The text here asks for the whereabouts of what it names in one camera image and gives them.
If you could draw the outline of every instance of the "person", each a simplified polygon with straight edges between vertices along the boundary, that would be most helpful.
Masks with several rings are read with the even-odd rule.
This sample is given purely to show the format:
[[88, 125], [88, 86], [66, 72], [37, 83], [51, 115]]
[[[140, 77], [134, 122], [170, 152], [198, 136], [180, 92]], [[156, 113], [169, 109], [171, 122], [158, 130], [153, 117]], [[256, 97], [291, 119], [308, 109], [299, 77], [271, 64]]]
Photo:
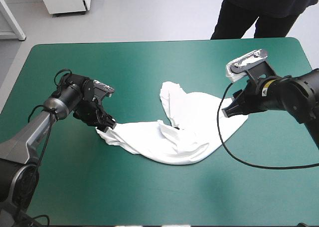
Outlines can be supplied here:
[[224, 0], [213, 39], [241, 38], [256, 21], [254, 38], [285, 37], [298, 16], [318, 0]]

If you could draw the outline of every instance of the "white cloth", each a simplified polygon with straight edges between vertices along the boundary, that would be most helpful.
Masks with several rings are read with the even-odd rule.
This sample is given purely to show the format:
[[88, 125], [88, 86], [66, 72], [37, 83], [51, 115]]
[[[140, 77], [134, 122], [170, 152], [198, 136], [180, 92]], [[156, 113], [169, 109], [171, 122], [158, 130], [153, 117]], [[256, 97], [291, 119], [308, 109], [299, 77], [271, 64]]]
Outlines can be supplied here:
[[[98, 134], [109, 145], [171, 165], [199, 162], [221, 145], [216, 126], [220, 98], [202, 92], [187, 94], [179, 84], [164, 82], [160, 100], [171, 126], [162, 120], [118, 123], [114, 130], [106, 133], [97, 130]], [[225, 99], [222, 107], [230, 103], [230, 98]], [[225, 118], [220, 112], [223, 139], [227, 140], [247, 118], [243, 115]]]

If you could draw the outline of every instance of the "floor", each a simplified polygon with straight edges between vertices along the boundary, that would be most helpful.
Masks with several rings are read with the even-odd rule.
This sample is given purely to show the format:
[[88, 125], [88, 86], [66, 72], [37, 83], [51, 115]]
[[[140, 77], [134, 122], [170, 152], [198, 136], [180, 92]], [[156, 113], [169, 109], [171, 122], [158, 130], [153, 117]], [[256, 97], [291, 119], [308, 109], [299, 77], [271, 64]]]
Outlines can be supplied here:
[[[40, 43], [209, 39], [222, 0], [92, 0], [85, 15], [54, 17], [42, 0], [5, 0], [26, 41], [0, 41], [0, 112], [31, 50]], [[309, 7], [288, 34], [319, 67], [319, 4]], [[244, 38], [253, 36], [250, 28]]]

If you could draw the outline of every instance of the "black pants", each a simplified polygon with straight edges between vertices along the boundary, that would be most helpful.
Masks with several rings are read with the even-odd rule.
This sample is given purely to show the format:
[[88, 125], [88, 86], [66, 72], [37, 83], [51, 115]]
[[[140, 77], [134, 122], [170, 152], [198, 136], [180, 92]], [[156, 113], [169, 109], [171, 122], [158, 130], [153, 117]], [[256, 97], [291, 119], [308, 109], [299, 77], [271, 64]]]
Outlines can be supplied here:
[[290, 15], [284, 18], [274, 18], [259, 15], [257, 12], [238, 7], [224, 0], [218, 18], [213, 39], [241, 38], [245, 32], [256, 22], [254, 38], [285, 37], [299, 15]]

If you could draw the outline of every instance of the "green table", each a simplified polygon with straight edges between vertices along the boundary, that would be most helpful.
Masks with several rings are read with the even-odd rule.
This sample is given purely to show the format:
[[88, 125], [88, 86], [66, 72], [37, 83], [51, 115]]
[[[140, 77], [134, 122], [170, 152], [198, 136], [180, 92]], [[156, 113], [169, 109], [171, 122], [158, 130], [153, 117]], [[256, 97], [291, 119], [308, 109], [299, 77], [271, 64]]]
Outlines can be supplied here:
[[[221, 97], [229, 84], [225, 64], [256, 48], [268, 50], [280, 76], [311, 70], [293, 38], [37, 45], [0, 115], [0, 142], [26, 124], [63, 68], [112, 85], [116, 93], [103, 104], [119, 123], [169, 123], [159, 99], [164, 81]], [[250, 115], [227, 144], [256, 164], [319, 161], [305, 127], [281, 111]], [[28, 214], [48, 214], [55, 225], [314, 225], [318, 180], [319, 168], [253, 169], [223, 148], [194, 165], [160, 164], [106, 145], [94, 128], [68, 117], [52, 130]]]

